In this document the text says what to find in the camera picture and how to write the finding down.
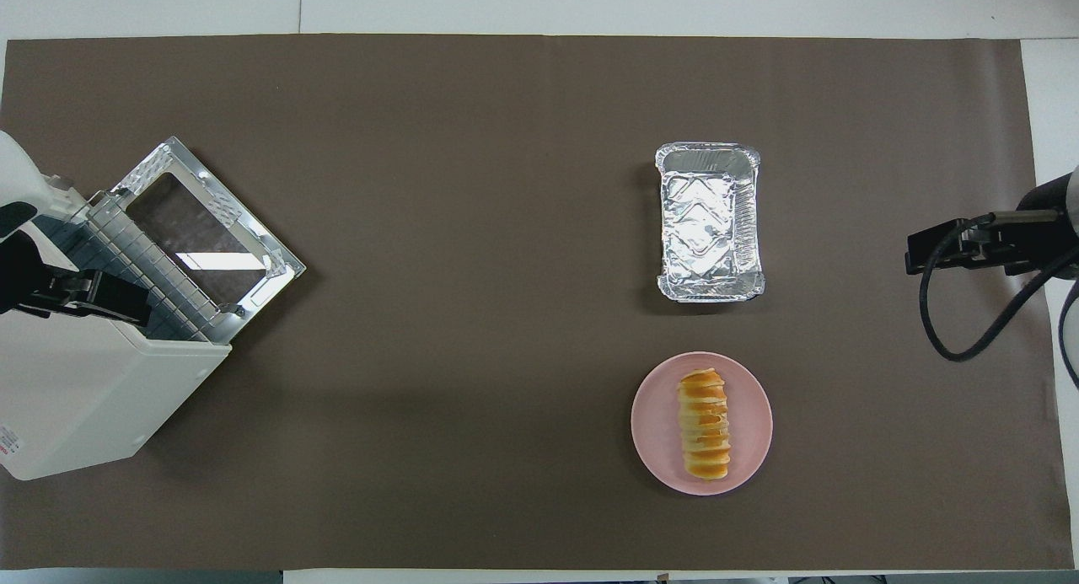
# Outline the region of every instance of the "bread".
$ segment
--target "bread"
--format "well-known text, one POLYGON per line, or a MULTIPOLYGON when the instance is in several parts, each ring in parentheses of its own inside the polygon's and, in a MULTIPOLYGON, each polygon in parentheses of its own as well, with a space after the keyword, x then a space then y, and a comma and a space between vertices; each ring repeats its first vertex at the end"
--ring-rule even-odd
POLYGON ((685 471, 706 480, 727 476, 730 432, 727 395, 715 369, 697 369, 678 385, 678 421, 682 429, 685 471))

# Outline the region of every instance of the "label on toaster oven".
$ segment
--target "label on toaster oven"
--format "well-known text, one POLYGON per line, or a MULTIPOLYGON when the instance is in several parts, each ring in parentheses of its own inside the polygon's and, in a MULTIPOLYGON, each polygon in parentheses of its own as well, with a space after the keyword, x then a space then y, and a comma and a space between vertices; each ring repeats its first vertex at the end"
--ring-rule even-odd
POLYGON ((14 456, 22 446, 18 435, 11 432, 11 429, 0 424, 0 459, 14 456))

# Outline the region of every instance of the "aluminum foil tray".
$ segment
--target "aluminum foil tray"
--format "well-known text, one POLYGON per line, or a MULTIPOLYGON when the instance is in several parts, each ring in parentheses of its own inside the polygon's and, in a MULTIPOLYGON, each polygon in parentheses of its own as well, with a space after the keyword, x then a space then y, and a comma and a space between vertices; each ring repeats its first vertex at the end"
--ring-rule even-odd
POLYGON ((760 164, 755 150, 738 144, 675 141, 656 150, 664 296, 734 302, 764 293, 756 240, 760 164))

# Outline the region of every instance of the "white tile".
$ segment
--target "white tile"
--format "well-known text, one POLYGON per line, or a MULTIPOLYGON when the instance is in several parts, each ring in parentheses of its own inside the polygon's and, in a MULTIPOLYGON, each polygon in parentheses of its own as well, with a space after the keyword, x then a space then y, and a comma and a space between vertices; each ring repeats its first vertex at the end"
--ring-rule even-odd
POLYGON ((303 0, 304 32, 1079 37, 1079 0, 303 0))
MULTIPOLYGON (((1023 71, 1030 109, 1034 171, 1038 184, 1044 184, 1079 165, 1079 90, 1075 89, 1079 79, 1079 40, 1023 41, 1023 71)), ((1073 554, 1079 557, 1079 390, 1064 369, 1056 341, 1056 323, 1070 286, 1066 281, 1049 281, 1046 299, 1053 326, 1056 407, 1071 505, 1073 554)), ((1073 362, 1079 358, 1070 352, 1069 356, 1073 362)))
POLYGON ((0 0, 9 39, 296 32, 300 0, 0 0))

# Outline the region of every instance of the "brown tablecloth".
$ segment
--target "brown tablecloth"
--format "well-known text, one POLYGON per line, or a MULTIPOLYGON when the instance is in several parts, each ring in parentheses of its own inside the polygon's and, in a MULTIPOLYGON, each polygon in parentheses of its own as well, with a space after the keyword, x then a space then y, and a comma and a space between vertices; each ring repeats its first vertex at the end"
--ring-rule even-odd
MULTIPOLYGON (((175 134, 310 270, 135 458, 0 475, 4 568, 1073 565, 1044 301, 956 365, 903 273, 909 233, 1034 186, 1017 42, 22 41, 6 68, 42 171, 88 194, 175 134), (674 140, 762 154, 759 299, 657 290, 674 140), (775 413, 724 497, 629 435, 691 350, 775 413)), ((938 280, 955 345, 1017 288, 938 280)))

